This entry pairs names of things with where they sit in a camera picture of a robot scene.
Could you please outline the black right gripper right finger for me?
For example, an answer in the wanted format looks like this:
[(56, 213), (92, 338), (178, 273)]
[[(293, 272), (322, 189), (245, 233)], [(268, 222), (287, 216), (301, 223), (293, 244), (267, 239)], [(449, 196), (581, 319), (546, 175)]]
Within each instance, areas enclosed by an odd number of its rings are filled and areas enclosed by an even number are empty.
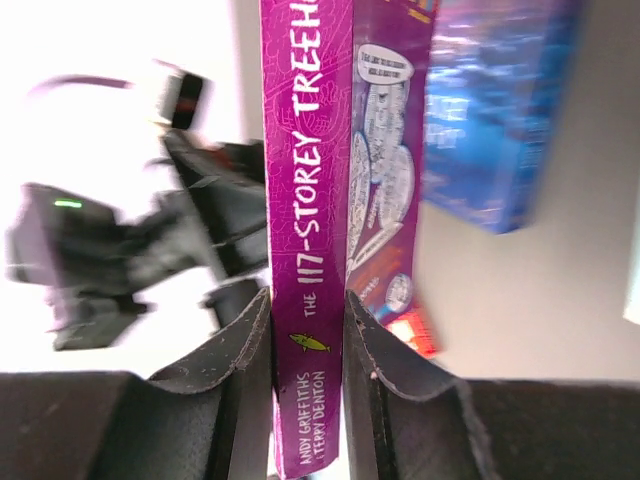
[(639, 475), (631, 383), (466, 380), (345, 298), (343, 395), (354, 479), (624, 480)]

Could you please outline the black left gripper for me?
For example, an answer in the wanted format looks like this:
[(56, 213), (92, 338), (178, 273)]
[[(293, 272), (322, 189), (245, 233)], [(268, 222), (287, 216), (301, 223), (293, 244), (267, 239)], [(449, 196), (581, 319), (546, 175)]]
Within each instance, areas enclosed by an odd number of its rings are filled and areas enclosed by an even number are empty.
[(228, 276), (268, 264), (264, 143), (200, 146), (171, 129), (162, 142)]

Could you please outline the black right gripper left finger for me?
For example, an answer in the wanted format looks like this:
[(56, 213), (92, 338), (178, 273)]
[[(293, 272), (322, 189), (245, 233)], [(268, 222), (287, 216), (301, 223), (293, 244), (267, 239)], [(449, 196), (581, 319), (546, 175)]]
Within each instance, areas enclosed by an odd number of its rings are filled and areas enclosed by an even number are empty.
[(271, 301), (149, 379), (1, 378), (5, 479), (263, 479), (271, 431)]

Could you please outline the red 13-storey treehouse book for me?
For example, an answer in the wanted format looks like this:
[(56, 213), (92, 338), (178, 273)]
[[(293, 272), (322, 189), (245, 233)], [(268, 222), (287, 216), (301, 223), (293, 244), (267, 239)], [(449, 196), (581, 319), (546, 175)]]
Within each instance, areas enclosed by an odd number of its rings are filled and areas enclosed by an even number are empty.
[(425, 358), (434, 358), (441, 352), (431, 317), (422, 306), (414, 306), (402, 313), (388, 323), (386, 329)]

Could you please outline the purple 117-storey treehouse book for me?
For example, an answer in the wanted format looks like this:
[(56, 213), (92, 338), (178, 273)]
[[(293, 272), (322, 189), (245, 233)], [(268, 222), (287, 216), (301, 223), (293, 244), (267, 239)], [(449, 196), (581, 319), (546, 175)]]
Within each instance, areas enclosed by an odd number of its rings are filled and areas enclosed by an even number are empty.
[(435, 1), (260, 5), (276, 467), (339, 452), (343, 319), (414, 306), (424, 94)]

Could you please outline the blue fantasy cover book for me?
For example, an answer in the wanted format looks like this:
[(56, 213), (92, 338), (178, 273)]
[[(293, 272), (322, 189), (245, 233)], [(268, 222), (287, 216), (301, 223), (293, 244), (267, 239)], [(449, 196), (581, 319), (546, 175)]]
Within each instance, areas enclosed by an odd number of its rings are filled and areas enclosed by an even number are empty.
[(582, 1), (444, 1), (425, 93), (425, 200), (495, 234), (523, 227)]

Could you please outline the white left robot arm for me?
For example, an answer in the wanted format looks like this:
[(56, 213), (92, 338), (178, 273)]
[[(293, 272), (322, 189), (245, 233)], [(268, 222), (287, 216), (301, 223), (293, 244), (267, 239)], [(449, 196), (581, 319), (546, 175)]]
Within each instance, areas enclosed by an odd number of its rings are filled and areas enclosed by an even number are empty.
[(139, 294), (192, 268), (216, 281), (201, 307), (221, 326), (258, 293), (268, 264), (264, 145), (205, 149), (167, 131), (166, 156), (178, 179), (153, 210), (121, 223), (104, 203), (39, 183), (8, 232), (10, 279), (49, 290), (56, 350), (105, 348), (151, 305)]

